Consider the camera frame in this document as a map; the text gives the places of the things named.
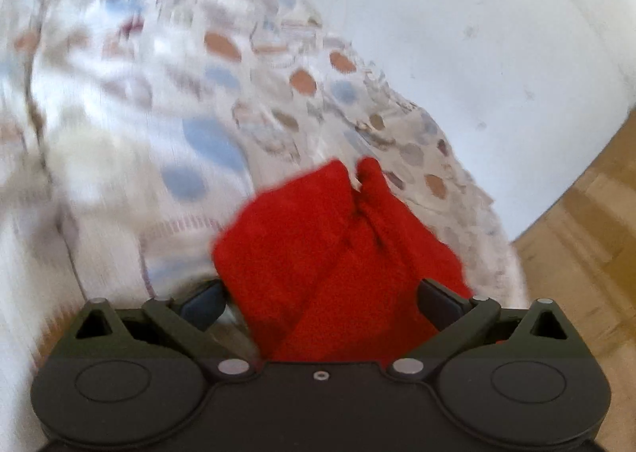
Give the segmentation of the red long-sleeve sweater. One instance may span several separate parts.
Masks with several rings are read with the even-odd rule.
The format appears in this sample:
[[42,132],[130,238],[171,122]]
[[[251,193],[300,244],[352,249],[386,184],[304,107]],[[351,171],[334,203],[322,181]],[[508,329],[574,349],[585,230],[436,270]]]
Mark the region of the red long-sleeve sweater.
[[266,361],[387,366],[436,334],[417,289],[471,294],[457,256],[392,195],[380,165],[358,187],[337,160],[262,192],[212,247]]

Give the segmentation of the plywood wardrobe panel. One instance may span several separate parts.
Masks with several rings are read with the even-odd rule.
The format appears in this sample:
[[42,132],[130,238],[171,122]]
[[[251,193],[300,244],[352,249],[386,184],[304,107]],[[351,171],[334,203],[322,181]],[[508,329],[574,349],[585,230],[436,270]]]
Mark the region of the plywood wardrobe panel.
[[609,379],[598,439],[635,448],[635,119],[515,242],[530,296],[556,300]]

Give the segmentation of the patterned white quilt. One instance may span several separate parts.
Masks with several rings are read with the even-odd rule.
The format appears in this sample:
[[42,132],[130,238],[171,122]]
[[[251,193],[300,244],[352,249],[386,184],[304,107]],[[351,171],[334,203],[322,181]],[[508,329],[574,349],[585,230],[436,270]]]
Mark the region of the patterned white quilt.
[[31,379],[87,299],[183,291],[258,190],[363,156],[472,288],[525,305],[438,124],[304,0],[1,0],[2,449],[43,446]]

